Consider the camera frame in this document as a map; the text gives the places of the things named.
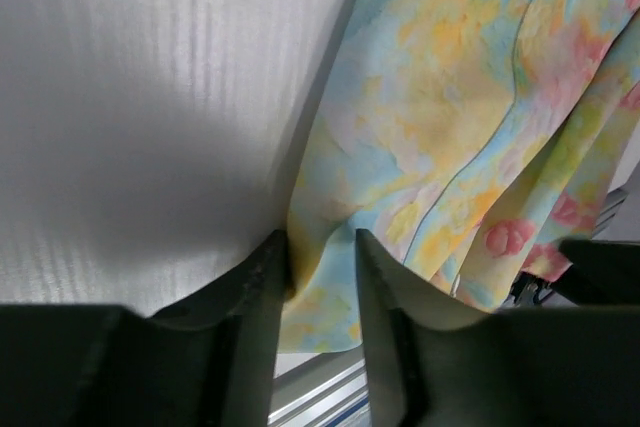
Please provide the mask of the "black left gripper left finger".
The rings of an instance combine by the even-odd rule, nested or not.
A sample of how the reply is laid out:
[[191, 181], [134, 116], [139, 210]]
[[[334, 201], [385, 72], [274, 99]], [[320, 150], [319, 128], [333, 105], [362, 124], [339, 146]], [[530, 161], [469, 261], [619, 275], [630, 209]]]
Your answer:
[[1, 308], [5, 426], [264, 426], [286, 234], [150, 317], [119, 305]]

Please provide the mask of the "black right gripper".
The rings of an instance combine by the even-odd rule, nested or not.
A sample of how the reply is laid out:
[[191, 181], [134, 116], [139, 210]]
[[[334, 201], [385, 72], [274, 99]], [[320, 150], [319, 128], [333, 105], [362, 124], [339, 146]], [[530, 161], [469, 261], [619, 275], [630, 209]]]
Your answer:
[[575, 305], [639, 304], [637, 242], [563, 239], [536, 245], [514, 282], [516, 306], [559, 295]]

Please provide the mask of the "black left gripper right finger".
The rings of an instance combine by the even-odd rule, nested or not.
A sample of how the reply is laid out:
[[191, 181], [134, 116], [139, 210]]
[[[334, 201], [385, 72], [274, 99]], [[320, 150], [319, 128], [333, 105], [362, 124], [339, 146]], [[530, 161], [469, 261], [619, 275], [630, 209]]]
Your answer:
[[398, 263], [365, 230], [355, 263], [376, 426], [635, 426], [639, 308], [486, 313]]

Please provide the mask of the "floral pastel skirt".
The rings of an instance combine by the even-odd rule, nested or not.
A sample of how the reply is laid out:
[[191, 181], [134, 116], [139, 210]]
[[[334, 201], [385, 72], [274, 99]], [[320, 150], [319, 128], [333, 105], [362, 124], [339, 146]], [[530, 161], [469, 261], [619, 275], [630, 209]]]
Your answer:
[[361, 342], [355, 233], [477, 309], [568, 268], [639, 122], [639, 0], [356, 0], [288, 214], [286, 353]]

